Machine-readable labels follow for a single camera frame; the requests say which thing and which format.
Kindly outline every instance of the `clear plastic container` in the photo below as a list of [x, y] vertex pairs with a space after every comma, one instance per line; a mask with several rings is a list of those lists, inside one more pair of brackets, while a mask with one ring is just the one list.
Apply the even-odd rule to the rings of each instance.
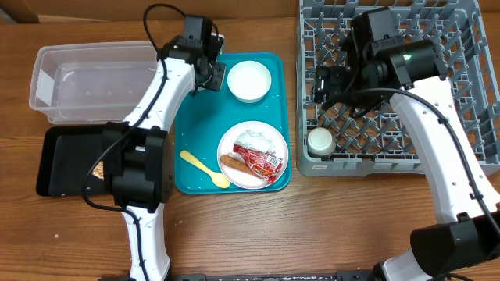
[[31, 77], [30, 107], [54, 124], [121, 121], [148, 89], [155, 58], [149, 41], [43, 47]]

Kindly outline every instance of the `wooden table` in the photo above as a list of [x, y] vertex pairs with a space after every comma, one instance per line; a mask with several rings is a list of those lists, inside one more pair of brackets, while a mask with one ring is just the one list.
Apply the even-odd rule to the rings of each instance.
[[[500, 66], [500, 14], [484, 23]], [[272, 194], [187, 196], [174, 191], [165, 231], [173, 272], [207, 275], [336, 272], [371, 269], [409, 247], [412, 230], [435, 224], [422, 175], [305, 177], [295, 168], [295, 21], [220, 20], [227, 52], [271, 51], [284, 62], [293, 177]], [[180, 21], [151, 22], [158, 42]], [[38, 49], [45, 45], [147, 40], [140, 22], [1, 26], [0, 279], [95, 280], [130, 269], [120, 214], [97, 211], [79, 197], [39, 197], [35, 183], [45, 131], [28, 106]], [[500, 187], [500, 174], [490, 176]], [[97, 202], [111, 204], [110, 197]], [[498, 279], [500, 261], [460, 273]]]

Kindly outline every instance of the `white plate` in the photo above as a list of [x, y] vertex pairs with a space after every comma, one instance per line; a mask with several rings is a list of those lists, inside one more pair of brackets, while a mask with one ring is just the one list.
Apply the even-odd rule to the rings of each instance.
[[284, 140], [278, 130], [274, 129], [271, 125], [258, 122], [258, 121], [248, 121], [239, 123], [232, 128], [230, 128], [223, 136], [219, 142], [219, 147], [217, 148], [217, 163], [219, 164], [219, 169], [228, 178], [230, 182], [245, 189], [261, 189], [268, 187], [271, 183], [266, 180], [260, 179], [256, 176], [248, 175], [233, 168], [229, 168], [220, 162], [220, 156], [229, 155], [238, 160], [243, 161], [243, 158], [238, 154], [233, 152], [234, 141], [240, 136], [241, 133], [246, 130], [252, 130], [256, 133], [262, 133], [264, 136], [273, 140], [274, 150], [278, 158], [283, 159], [283, 165], [281, 166], [280, 172], [277, 174], [276, 181], [283, 176], [284, 170], [288, 165], [288, 146], [287, 142]]

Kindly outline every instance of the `food wrapper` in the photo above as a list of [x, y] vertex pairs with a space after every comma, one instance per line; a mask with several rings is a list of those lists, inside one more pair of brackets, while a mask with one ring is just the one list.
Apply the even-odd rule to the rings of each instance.
[[283, 166], [283, 159], [275, 156], [273, 141], [251, 130], [237, 138], [233, 152], [241, 155], [247, 166], [268, 183], [274, 183]]

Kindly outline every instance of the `white bowl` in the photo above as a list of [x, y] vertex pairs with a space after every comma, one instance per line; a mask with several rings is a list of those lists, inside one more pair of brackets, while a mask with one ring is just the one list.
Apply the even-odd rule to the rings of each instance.
[[260, 101], [271, 88], [271, 73], [259, 62], [239, 62], [227, 75], [229, 90], [240, 101]]

